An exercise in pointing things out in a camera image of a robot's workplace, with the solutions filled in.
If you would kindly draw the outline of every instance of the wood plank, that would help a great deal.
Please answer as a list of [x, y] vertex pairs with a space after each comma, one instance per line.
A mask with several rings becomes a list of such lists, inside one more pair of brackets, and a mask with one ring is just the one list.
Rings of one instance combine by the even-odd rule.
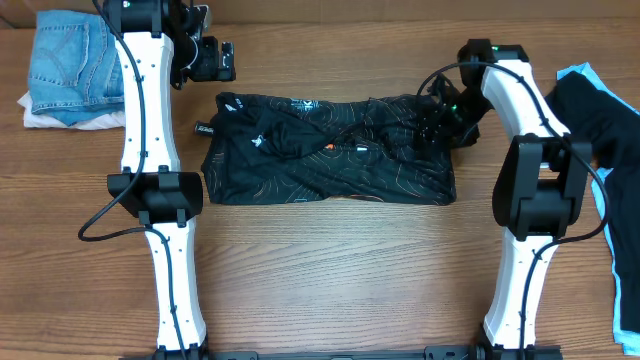
[[[627, 0], [201, 0], [218, 24], [350, 23], [424, 20], [515, 20], [639, 17], [640, 2]], [[92, 12], [86, 0], [7, 0], [0, 14], [19, 27], [34, 27], [35, 14], [65, 9]]]
[[[191, 133], [220, 91], [350, 101], [414, 92], [469, 37], [520, 43], [543, 92], [588, 60], [640, 107], [635, 19], [229, 25], [238, 80], [173, 92], [178, 151], [198, 171], [208, 140]], [[291, 42], [291, 38], [313, 41]], [[142, 236], [86, 244], [80, 225], [109, 200], [121, 129], [25, 130], [15, 101], [33, 31], [0, 32], [0, 359], [115, 359], [153, 350], [157, 309]], [[455, 81], [456, 72], [450, 73]], [[198, 218], [200, 304], [215, 350], [416, 349], [468, 343], [493, 296], [500, 229], [490, 198], [508, 143], [495, 114], [478, 144], [454, 153], [447, 207], [328, 200], [286, 206], [205, 204]], [[571, 234], [597, 214], [585, 194]], [[94, 233], [135, 225], [114, 209]], [[563, 246], [551, 266], [538, 341], [567, 359], [622, 359], [611, 335], [611, 256], [602, 236]]]

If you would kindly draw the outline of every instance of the garment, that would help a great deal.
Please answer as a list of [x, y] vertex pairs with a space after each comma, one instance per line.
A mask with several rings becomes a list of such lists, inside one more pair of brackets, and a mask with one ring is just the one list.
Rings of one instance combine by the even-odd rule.
[[[636, 140], [640, 117], [628, 104], [612, 97], [589, 66], [573, 69], [558, 72], [558, 84], [547, 102], [574, 135], [591, 140], [604, 167], [598, 173], [606, 177], [611, 203], [605, 237], [614, 257], [614, 338], [623, 344], [626, 354], [640, 355], [640, 226], [634, 216], [640, 210], [640, 146]], [[603, 216], [604, 201], [595, 182], [592, 189]]]
[[31, 113], [31, 107], [33, 100], [29, 92], [24, 94], [18, 104], [24, 108], [24, 115], [22, 117], [25, 128], [68, 128], [77, 130], [104, 130], [115, 127], [125, 126], [124, 111], [116, 111], [111, 114], [100, 115], [94, 119], [82, 121], [71, 126], [67, 126], [57, 119], [49, 115], [33, 115]]
[[115, 38], [97, 15], [39, 12], [27, 82], [32, 113], [66, 125], [124, 109]]
[[[415, 101], [404, 95], [336, 104], [222, 93], [202, 165], [209, 198], [236, 205], [331, 196], [449, 204], [456, 198], [451, 139], [424, 147]], [[422, 107], [431, 105], [422, 98]]]

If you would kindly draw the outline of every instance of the folded clothes stack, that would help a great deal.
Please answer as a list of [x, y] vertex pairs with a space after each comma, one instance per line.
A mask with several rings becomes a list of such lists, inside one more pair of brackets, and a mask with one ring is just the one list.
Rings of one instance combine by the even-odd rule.
[[25, 127], [80, 130], [124, 126], [124, 85], [115, 38], [97, 15], [38, 13]]
[[[625, 354], [640, 356], [640, 113], [609, 91], [589, 63], [559, 71], [546, 100], [574, 136], [593, 145], [611, 202], [605, 238], [616, 284], [613, 337]], [[591, 187], [604, 216], [600, 188], [595, 181]]]

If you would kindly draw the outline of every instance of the cable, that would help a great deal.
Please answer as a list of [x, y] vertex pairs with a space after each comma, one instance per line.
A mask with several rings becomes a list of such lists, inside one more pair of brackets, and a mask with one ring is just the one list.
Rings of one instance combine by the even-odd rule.
[[102, 17], [104, 22], [107, 24], [107, 26], [111, 30], [111, 33], [113, 34], [113, 36], [120, 43], [120, 45], [122, 46], [122, 49], [127, 54], [127, 58], [129, 59], [129, 63], [131, 63], [131, 68], [133, 69], [133, 73], [135, 75], [136, 85], [137, 85], [137, 88], [138, 88], [138, 99], [140, 101], [140, 161], [138, 163], [138, 169], [136, 170], [136, 173], [134, 174], [133, 179], [131, 179], [131, 182], [129, 183], [129, 185], [127, 185], [127, 187], [120, 194], [115, 196], [113, 198], [113, 200], [111, 200], [111, 202], [109, 202], [100, 211], [98, 211], [95, 215], [93, 215], [91, 217], [91, 219], [89, 219], [84, 225], [82, 225], [82, 227], [78, 231], [78, 238], [80, 240], [82, 240], [82, 241], [95, 242], [95, 241], [102, 241], [102, 240], [112, 239], [112, 238], [115, 238], [115, 237], [118, 237], [118, 236], [127, 235], [127, 234], [133, 234], [133, 233], [139, 233], [139, 232], [150, 232], [150, 233], [153, 233], [153, 234], [157, 235], [160, 238], [160, 241], [162, 242], [162, 244], [164, 246], [165, 253], [166, 253], [166, 256], [167, 256], [167, 271], [168, 271], [168, 282], [169, 282], [169, 306], [170, 306], [170, 312], [171, 312], [171, 316], [173, 318], [174, 327], [176, 329], [176, 336], [178, 337], [178, 343], [180, 345], [180, 352], [182, 354], [182, 358], [184, 360], [187, 360], [187, 355], [186, 355], [186, 352], [185, 352], [184, 343], [183, 343], [182, 335], [181, 335], [181, 332], [180, 332], [180, 324], [178, 323], [178, 315], [176, 313], [177, 307], [176, 307], [175, 301], [174, 301], [173, 266], [172, 266], [172, 263], [171, 263], [171, 252], [170, 252], [169, 244], [168, 244], [169, 240], [166, 239], [165, 236], [160, 231], [158, 231], [156, 229], [153, 229], [151, 227], [129, 228], [129, 229], [120, 230], [120, 231], [116, 231], [116, 232], [113, 232], [113, 233], [110, 233], [110, 234], [106, 234], [106, 235], [101, 235], [101, 236], [85, 236], [84, 235], [84, 233], [87, 231], [87, 229], [89, 229], [104, 214], [106, 214], [109, 210], [111, 210], [111, 208], [113, 208], [117, 203], [119, 203], [120, 200], [122, 200], [122, 198], [124, 196], [126, 196], [127, 194], [129, 194], [131, 192], [133, 187], [138, 183], [138, 181], [140, 179], [140, 175], [142, 174], [142, 169], [144, 168], [145, 158], [147, 156], [147, 151], [146, 151], [146, 135], [147, 135], [146, 134], [146, 130], [147, 130], [147, 122], [146, 122], [146, 120], [147, 119], [146, 119], [146, 114], [145, 114], [144, 92], [142, 90], [142, 77], [140, 76], [140, 72], [138, 71], [138, 66], [136, 65], [135, 58], [133, 57], [133, 54], [131, 54], [131, 51], [130, 51], [129, 47], [125, 43], [125, 41], [122, 38], [122, 36], [120, 35], [120, 33], [116, 30], [116, 28], [113, 26], [113, 24], [111, 23], [109, 18], [105, 15], [102, 7], [98, 4], [98, 0], [92, 0], [92, 2], [93, 2], [93, 6], [95, 6], [96, 10], [98, 11], [98, 14], [100, 14], [100, 17]]
[[443, 72], [453, 69], [453, 68], [457, 68], [457, 67], [463, 67], [463, 66], [487, 66], [487, 67], [491, 67], [497, 70], [500, 70], [508, 75], [510, 75], [511, 77], [515, 78], [520, 84], [522, 84], [522, 86], [524, 86], [524, 88], [527, 90], [527, 93], [529, 93], [529, 96], [531, 97], [531, 100], [533, 101], [533, 104], [536, 107], [536, 111], [538, 112], [538, 116], [540, 117], [540, 120], [542, 121], [542, 125], [547, 129], [547, 131], [549, 131], [549, 133], [555, 137], [556, 139], [558, 139], [560, 141], [560, 143], [562, 144], [562, 147], [569, 152], [569, 154], [571, 154], [571, 156], [575, 157], [576, 160], [578, 160], [578, 162], [580, 163], [580, 165], [582, 165], [588, 172], [589, 174], [591, 174], [591, 177], [593, 177], [594, 181], [598, 184], [598, 187], [600, 188], [600, 192], [602, 193], [602, 198], [604, 200], [604, 215], [602, 216], [602, 219], [600, 221], [600, 224], [593, 230], [590, 231], [586, 234], [583, 235], [579, 235], [579, 236], [573, 236], [573, 237], [569, 237], [569, 238], [564, 238], [564, 239], [553, 239], [550, 243], [546, 244], [545, 246], [543, 246], [542, 248], [540, 248], [540, 250], [538, 250], [538, 252], [534, 252], [534, 257], [533, 257], [533, 261], [531, 262], [531, 267], [529, 268], [529, 273], [527, 274], [527, 278], [525, 280], [525, 284], [524, 284], [524, 291], [523, 291], [523, 295], [522, 295], [522, 307], [520, 309], [520, 344], [519, 344], [519, 351], [518, 351], [518, 358], [519, 360], [525, 360], [525, 349], [524, 349], [524, 332], [525, 332], [525, 325], [526, 325], [526, 309], [527, 309], [527, 297], [529, 296], [529, 287], [531, 286], [531, 279], [533, 278], [533, 273], [535, 271], [536, 268], [536, 264], [538, 263], [538, 260], [540, 260], [542, 258], [542, 254], [547, 250], [550, 249], [553, 246], [557, 246], [560, 244], [566, 244], [566, 243], [571, 243], [571, 242], [576, 242], [576, 241], [582, 241], [582, 240], [586, 240], [589, 238], [592, 238], [596, 235], [598, 235], [600, 232], [602, 232], [605, 228], [605, 226], [607, 225], [607, 223], [609, 222], [609, 208], [610, 208], [610, 204], [609, 204], [609, 196], [607, 195], [607, 191], [604, 187], [604, 183], [602, 182], [602, 180], [600, 179], [600, 177], [598, 176], [598, 174], [596, 173], [596, 171], [593, 169], [593, 167], [591, 167], [591, 165], [584, 160], [583, 158], [581, 158], [571, 147], [571, 145], [560, 135], [558, 134], [558, 132], [555, 131], [555, 129], [553, 129], [553, 127], [551, 127], [551, 125], [549, 124], [549, 119], [547, 119], [544, 116], [544, 111], [542, 110], [542, 106], [540, 105], [540, 102], [538, 101], [538, 98], [535, 95], [535, 92], [533, 91], [533, 89], [531, 88], [531, 86], [525, 81], [524, 77], [518, 75], [516, 72], [504, 67], [504, 66], [500, 66], [498, 64], [494, 64], [494, 63], [490, 63], [490, 62], [484, 62], [484, 61], [464, 61], [464, 62], [459, 62], [459, 63], [454, 63], [454, 64], [450, 64], [447, 65], [439, 70], [436, 70], [435, 72], [433, 72], [431, 75], [429, 75], [427, 77], [427, 79], [425, 79], [424, 82], [422, 82], [422, 85], [420, 85], [420, 88], [418, 89], [418, 93], [416, 94], [416, 103], [419, 101], [419, 97], [420, 94], [422, 93], [422, 90], [424, 90], [425, 86], [427, 84], [429, 84], [429, 82], [431, 82], [431, 80], [433, 78], [435, 78], [436, 76], [438, 76], [439, 74], [442, 74]]

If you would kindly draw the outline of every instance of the jeans pocket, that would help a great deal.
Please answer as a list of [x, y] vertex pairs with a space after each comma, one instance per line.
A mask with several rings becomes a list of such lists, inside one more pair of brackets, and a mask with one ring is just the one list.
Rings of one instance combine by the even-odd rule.
[[38, 28], [29, 78], [75, 87], [89, 55], [89, 24]]

